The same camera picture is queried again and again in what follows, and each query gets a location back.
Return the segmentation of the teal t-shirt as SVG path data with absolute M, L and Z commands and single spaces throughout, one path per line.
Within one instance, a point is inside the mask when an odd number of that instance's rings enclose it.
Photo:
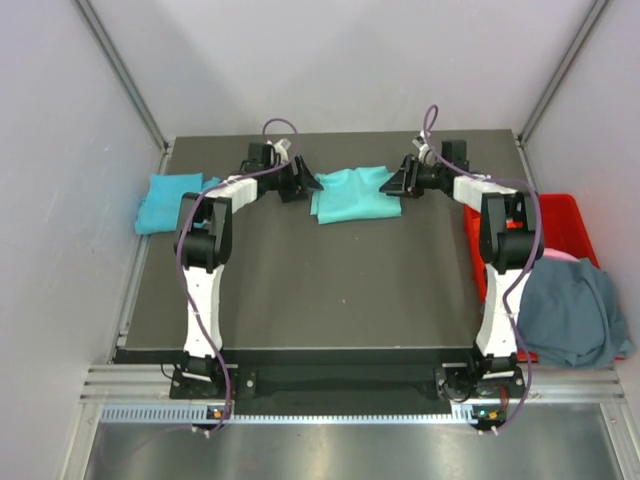
M 319 225 L 400 217 L 400 199 L 379 191 L 391 177 L 385 166 L 317 174 L 323 189 L 313 193 L 310 214 Z

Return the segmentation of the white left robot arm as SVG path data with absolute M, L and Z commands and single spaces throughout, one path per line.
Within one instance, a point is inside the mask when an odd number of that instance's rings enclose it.
M 187 308 L 187 335 L 181 374 L 205 396 L 226 387 L 221 350 L 220 290 L 233 246 L 233 216 L 268 192 L 284 203 L 308 199 L 323 187 L 291 142 L 252 142 L 239 171 L 201 193 L 186 193 L 180 204 L 174 244 L 178 279 Z

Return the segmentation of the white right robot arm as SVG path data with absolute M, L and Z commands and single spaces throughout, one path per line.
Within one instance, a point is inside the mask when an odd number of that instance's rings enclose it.
M 440 150 L 423 136 L 413 144 L 418 152 L 407 154 L 379 191 L 419 198 L 438 190 L 480 214 L 478 247 L 486 295 L 466 380 L 474 393 L 487 396 L 516 376 L 521 299 L 544 250 L 539 198 L 525 181 L 470 172 L 463 140 L 444 141 Z

